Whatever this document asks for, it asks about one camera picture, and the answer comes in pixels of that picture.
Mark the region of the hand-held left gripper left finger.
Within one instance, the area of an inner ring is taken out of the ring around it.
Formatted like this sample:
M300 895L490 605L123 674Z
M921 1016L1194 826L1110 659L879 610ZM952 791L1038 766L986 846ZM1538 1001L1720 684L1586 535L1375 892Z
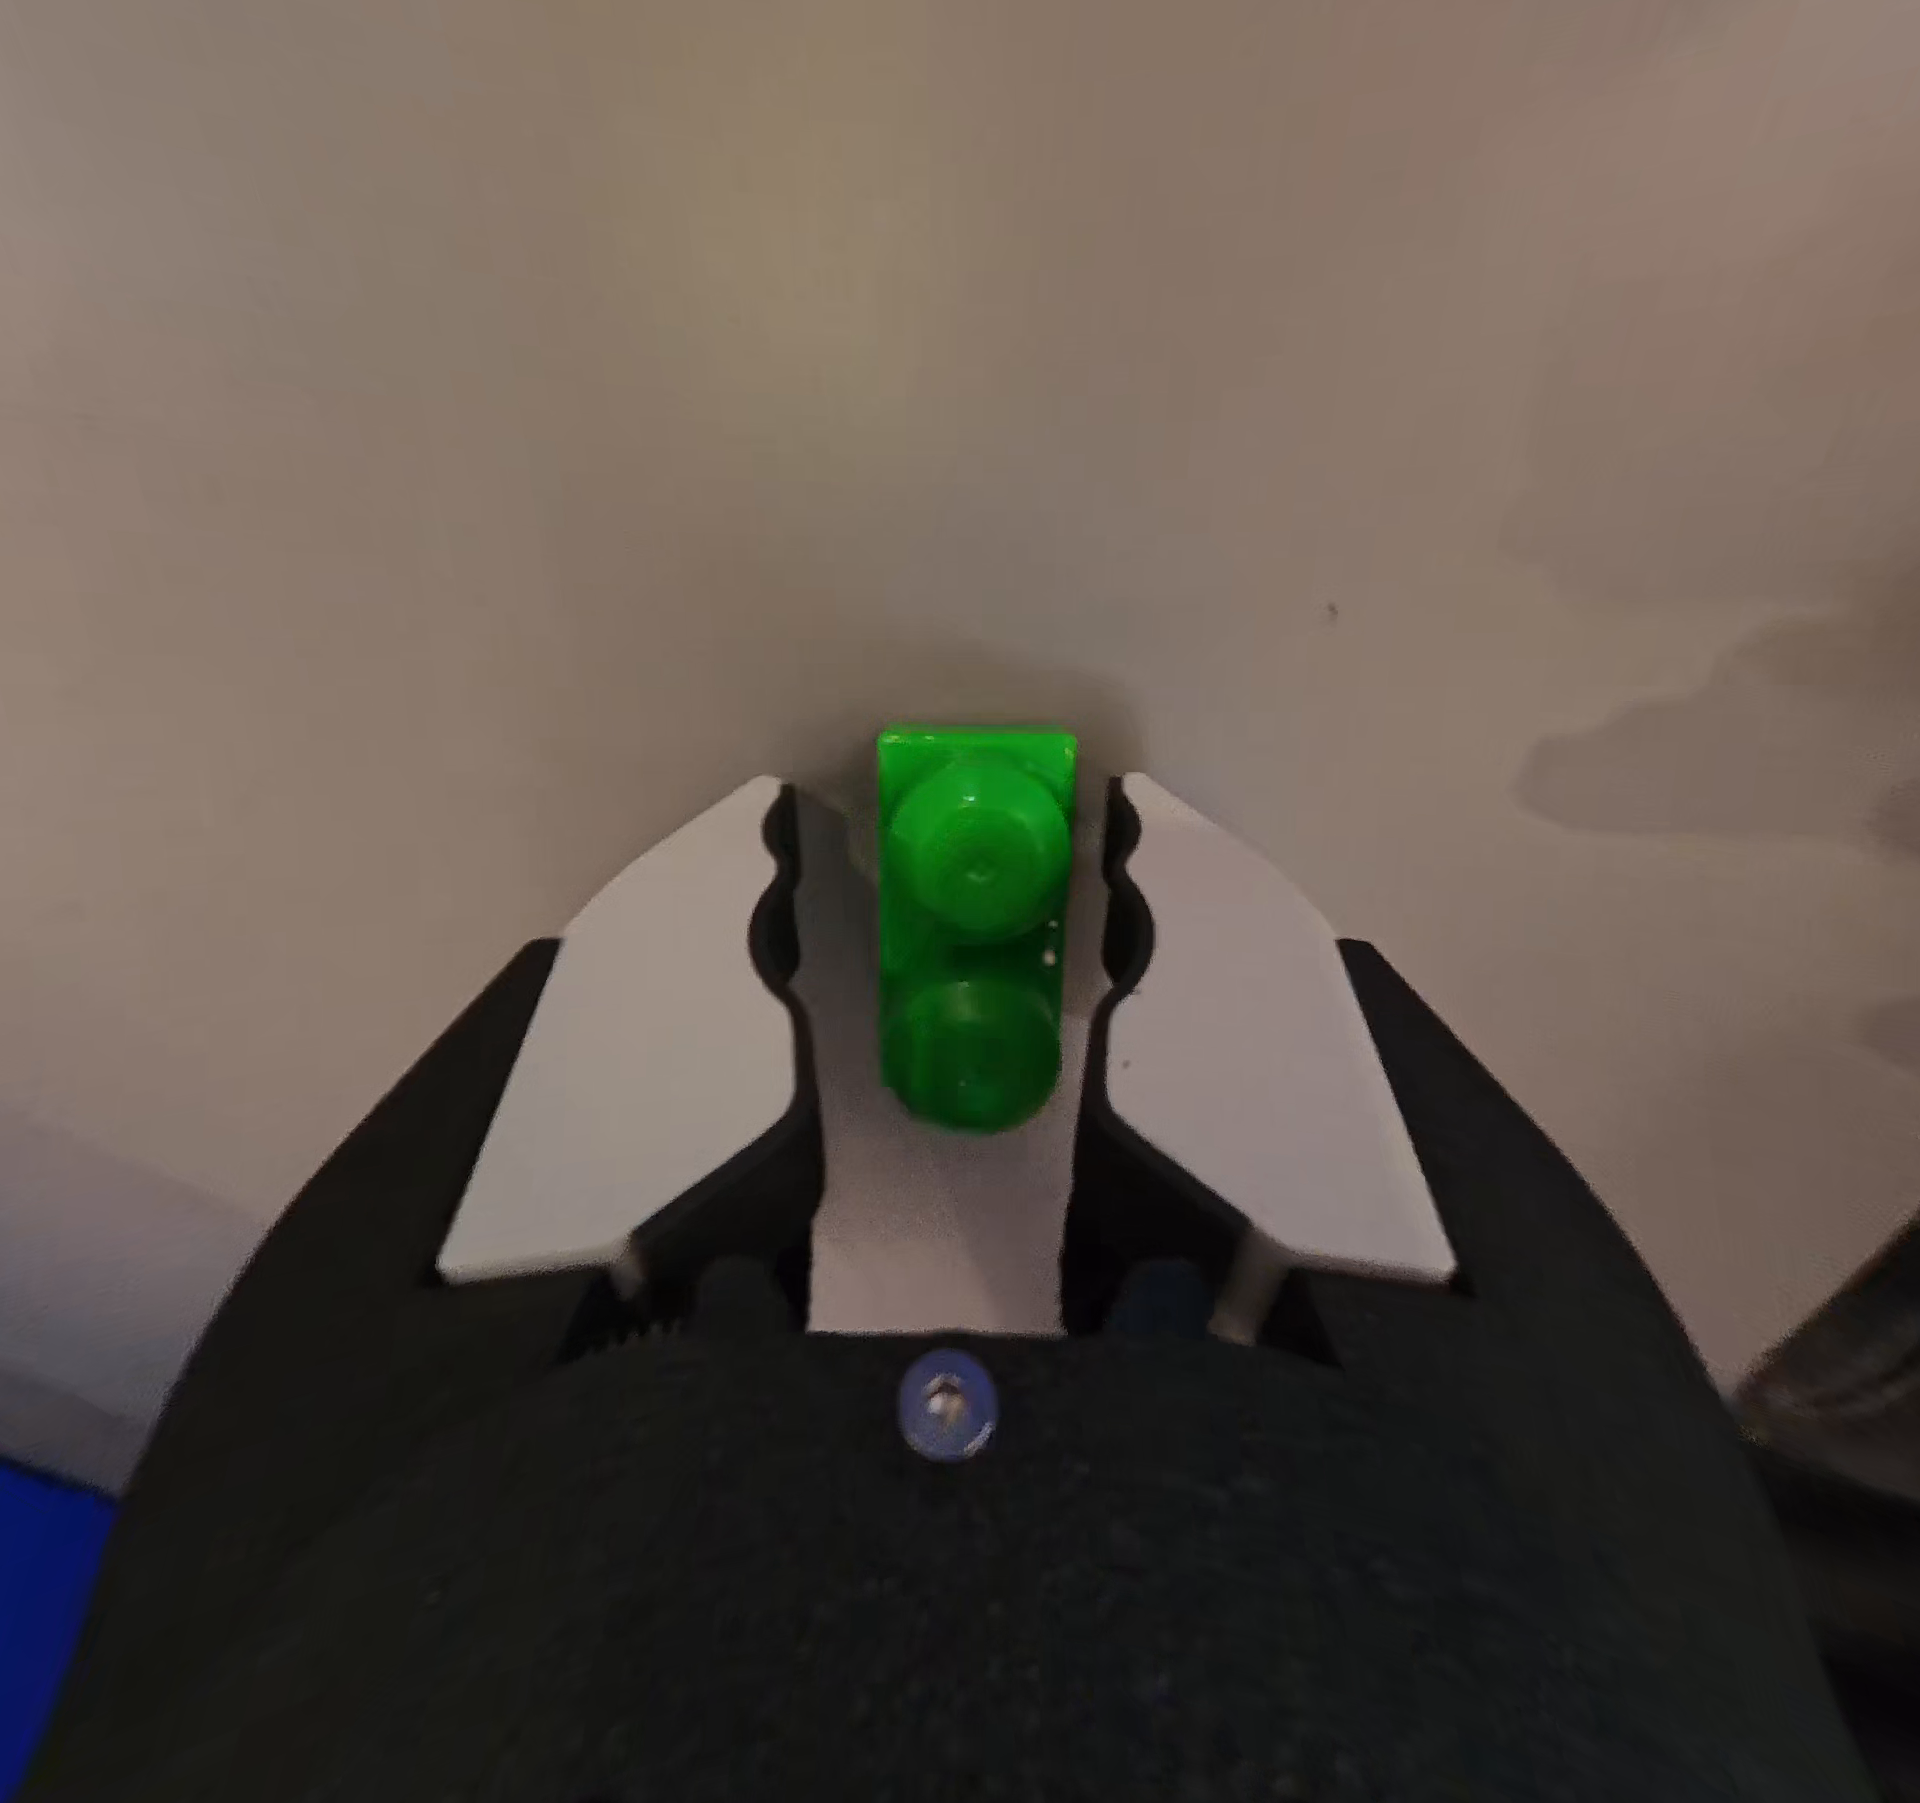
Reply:
M436 1269L452 1286L604 1269L664 1286L816 1110L799 974L799 800L757 777L633 857L564 926Z

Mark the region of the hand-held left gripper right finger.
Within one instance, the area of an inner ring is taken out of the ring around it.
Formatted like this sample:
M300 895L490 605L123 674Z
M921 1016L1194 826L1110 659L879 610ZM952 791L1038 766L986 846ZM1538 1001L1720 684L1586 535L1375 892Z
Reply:
M1325 913L1139 771L1107 783L1100 874L1070 1333L1152 1266L1246 1338L1287 1337L1299 1275L1444 1290L1455 1251Z

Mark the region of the green two-stud toy block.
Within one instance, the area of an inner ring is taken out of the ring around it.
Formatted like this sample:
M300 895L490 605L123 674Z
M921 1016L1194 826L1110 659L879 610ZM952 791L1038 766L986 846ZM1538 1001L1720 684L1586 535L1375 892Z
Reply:
M1076 738L893 724L876 733L876 1051L903 1108L997 1136L1062 1074Z

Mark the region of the blue plastic bin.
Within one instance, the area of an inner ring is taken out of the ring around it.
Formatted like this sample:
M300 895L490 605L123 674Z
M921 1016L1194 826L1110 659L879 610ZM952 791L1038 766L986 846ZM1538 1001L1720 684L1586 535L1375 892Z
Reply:
M117 1503L2 1459L2 1799L19 1791L75 1660Z

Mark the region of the grey desk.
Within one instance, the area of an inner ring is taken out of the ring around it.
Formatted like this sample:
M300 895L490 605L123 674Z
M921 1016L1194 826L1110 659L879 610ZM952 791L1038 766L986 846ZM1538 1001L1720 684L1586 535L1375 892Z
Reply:
M2 0L2 1441L893 718L1280 860L1739 1385L1918 1210L1918 0Z

